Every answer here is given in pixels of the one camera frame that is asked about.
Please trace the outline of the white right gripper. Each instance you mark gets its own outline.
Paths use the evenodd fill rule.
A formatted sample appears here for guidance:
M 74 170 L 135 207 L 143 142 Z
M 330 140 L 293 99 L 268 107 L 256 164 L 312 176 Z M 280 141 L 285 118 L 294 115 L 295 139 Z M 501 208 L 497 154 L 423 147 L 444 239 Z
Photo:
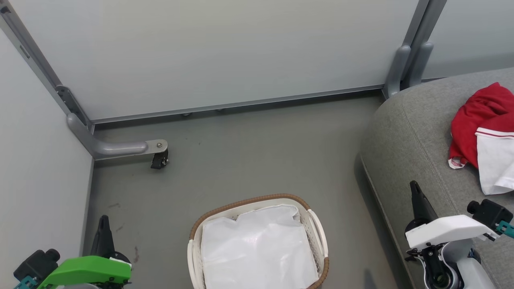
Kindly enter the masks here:
M 499 235 L 486 225 L 467 215 L 445 216 L 438 218 L 428 198 L 416 181 L 410 182 L 414 219 L 405 233 L 410 249 L 423 250 L 430 246 L 468 238 L 490 239 L 495 241 Z

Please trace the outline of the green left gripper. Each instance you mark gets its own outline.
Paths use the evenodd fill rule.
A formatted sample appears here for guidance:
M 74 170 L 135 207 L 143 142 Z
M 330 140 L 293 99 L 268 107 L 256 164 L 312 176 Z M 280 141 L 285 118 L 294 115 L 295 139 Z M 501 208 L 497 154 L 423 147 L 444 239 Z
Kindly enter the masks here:
M 132 265 L 114 258 L 116 251 L 110 220 L 102 215 L 92 242 L 92 256 L 68 258 L 60 265 L 56 250 L 38 252 L 44 272 L 38 289 L 72 289 L 91 285 L 92 289 L 124 289 L 130 283 Z

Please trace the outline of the red and white jersey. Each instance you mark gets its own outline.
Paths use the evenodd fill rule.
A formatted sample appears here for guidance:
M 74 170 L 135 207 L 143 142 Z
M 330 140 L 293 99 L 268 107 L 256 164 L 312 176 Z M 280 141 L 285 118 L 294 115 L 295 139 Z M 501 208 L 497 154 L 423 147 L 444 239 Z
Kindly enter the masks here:
M 498 82 L 477 90 L 451 122 L 448 165 L 471 165 L 485 195 L 514 191 L 514 93 Z

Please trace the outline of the grey fabric sofa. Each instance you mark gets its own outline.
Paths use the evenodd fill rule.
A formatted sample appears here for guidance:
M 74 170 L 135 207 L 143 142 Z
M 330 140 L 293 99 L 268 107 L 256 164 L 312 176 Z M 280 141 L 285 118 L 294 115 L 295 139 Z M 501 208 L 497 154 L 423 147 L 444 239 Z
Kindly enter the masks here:
M 514 214 L 514 191 L 485 195 L 471 165 L 448 165 L 451 122 L 477 91 L 498 82 L 514 93 L 514 67 L 447 77 L 397 93 L 378 108 L 360 158 L 410 283 L 424 289 L 423 267 L 406 261 L 405 229 L 413 220 L 410 182 L 416 181 L 439 217 L 468 215 L 470 201 L 491 200 Z

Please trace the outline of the grey curved partition foot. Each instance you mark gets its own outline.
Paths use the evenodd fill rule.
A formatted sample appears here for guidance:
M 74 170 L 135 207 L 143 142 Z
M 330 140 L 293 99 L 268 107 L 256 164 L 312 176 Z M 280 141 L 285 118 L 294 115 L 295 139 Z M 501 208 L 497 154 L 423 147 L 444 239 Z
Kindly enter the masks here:
M 164 139 L 136 142 L 106 142 L 97 139 L 79 120 L 77 115 L 67 115 L 68 128 L 86 148 L 95 160 L 117 159 L 120 157 L 153 155 L 168 150 L 168 142 Z

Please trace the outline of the black caster wheel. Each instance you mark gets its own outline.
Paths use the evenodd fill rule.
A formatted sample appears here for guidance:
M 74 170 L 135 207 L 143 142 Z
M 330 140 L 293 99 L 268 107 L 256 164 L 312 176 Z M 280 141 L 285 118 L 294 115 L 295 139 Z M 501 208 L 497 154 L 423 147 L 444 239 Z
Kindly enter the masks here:
M 155 153 L 153 155 L 151 168 L 152 169 L 162 169 L 165 166 L 167 166 L 167 163 L 169 161 L 169 151 L 165 150 L 160 153 Z

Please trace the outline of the white wicker-rimmed laundry basket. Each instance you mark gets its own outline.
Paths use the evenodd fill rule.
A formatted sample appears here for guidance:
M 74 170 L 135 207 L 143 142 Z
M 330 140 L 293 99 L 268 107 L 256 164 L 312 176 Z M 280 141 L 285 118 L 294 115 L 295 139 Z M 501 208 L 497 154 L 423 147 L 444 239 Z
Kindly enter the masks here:
M 272 194 L 233 202 L 220 208 L 213 209 L 202 215 L 191 228 L 187 248 L 188 269 L 194 289 L 206 289 L 204 284 L 203 263 L 201 258 L 201 240 L 203 224 L 216 218 L 226 217 L 236 220 L 239 215 L 252 210 L 267 208 L 275 205 L 292 205 L 298 208 L 300 222 L 303 224 L 310 249 L 312 251 L 319 278 L 306 289 L 322 289 L 329 271 L 328 243 L 323 226 L 316 213 L 308 203 L 299 196 L 292 194 Z

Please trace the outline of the grey upright partition foot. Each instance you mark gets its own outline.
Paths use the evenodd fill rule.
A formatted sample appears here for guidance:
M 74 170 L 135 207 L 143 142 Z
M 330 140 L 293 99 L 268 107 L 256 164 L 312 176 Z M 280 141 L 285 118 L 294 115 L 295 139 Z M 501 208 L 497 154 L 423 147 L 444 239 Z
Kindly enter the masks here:
M 410 66 L 408 67 L 409 69 L 406 71 L 405 77 L 403 78 L 401 86 L 402 89 L 407 89 L 421 84 L 422 75 L 429 61 L 433 48 L 434 44 L 431 42 L 425 42 L 421 44 Z
M 397 49 L 388 75 L 382 88 L 382 93 L 385 100 L 390 99 L 400 91 L 400 84 L 402 81 L 402 75 L 408 62 L 409 55 L 411 53 L 411 47 L 409 45 L 403 45 Z

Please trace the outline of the white basket liner bag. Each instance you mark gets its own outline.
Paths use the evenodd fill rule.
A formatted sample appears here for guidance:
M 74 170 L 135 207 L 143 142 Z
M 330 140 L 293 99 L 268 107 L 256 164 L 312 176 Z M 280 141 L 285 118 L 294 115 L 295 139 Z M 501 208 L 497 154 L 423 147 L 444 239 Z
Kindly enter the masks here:
M 206 289 L 306 289 L 319 278 L 295 206 L 216 218 L 202 228 Z

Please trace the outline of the grey partition double post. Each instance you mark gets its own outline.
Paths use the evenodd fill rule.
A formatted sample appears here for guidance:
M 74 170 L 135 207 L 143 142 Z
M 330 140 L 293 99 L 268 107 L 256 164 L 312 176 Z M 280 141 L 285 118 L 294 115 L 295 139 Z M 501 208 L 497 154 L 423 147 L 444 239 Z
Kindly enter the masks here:
M 437 24 L 437 21 L 439 20 L 439 17 L 442 14 L 446 3 L 447 0 L 426 0 L 426 5 L 424 6 L 422 17 L 419 21 L 416 33 L 414 34 L 413 40 L 411 42 L 411 53 L 403 72 L 402 81 L 421 44 L 430 42 L 429 38 Z

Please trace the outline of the grey partition bottom rail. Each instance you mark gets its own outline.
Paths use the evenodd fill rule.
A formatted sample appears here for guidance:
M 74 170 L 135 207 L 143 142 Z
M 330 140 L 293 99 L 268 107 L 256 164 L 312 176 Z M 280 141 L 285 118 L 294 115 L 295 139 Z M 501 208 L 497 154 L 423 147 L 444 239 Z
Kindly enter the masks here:
M 334 95 L 341 95 L 341 94 L 360 93 L 360 92 L 365 92 L 365 91 L 369 91 L 369 90 L 380 90 L 382 88 L 384 88 L 383 84 L 371 85 L 371 86 L 349 88 L 349 89 L 342 89 L 342 90 L 331 90 L 328 92 L 321 92 L 321 93 L 310 93 L 310 94 L 286 96 L 286 97 L 280 97 L 280 98 L 243 101 L 243 102 L 237 102 L 237 103 L 233 103 L 233 104 L 220 104 L 220 105 L 215 105 L 215 106 L 203 106 L 203 107 L 198 107 L 198 108 L 166 110 L 163 112 L 155 112 L 155 113 L 136 114 L 136 115 L 119 116 L 119 117 L 111 117 L 111 118 L 101 118 L 101 119 L 91 120 L 91 122 L 92 122 L 92 124 L 98 125 L 98 124 L 103 124 L 103 123 L 114 123 L 114 122 L 149 119 L 149 118 L 156 118 L 156 117 L 199 113 L 199 112 L 205 112 L 208 110 L 237 108 L 237 107 L 243 107 L 243 106 L 256 106 L 256 105 L 261 105 L 261 104 L 273 104 L 276 102 L 283 102 L 283 101 L 294 101 L 294 100 L 303 100 L 303 99 L 309 99 L 309 98 L 318 98 L 318 97 L 334 96 Z

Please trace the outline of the grey partition corner post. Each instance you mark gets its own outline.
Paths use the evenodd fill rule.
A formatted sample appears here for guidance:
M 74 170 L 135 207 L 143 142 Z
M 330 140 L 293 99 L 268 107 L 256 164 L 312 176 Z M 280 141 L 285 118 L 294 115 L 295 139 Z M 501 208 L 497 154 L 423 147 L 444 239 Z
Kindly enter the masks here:
M 90 132 L 93 132 L 95 126 L 86 115 L 85 110 L 76 100 L 71 89 L 62 83 L 50 66 L 9 0 L 0 0 L 0 25 L 4 31 L 14 36 L 13 44 L 16 49 L 36 73 L 63 112 L 65 114 L 75 114 L 79 121 Z

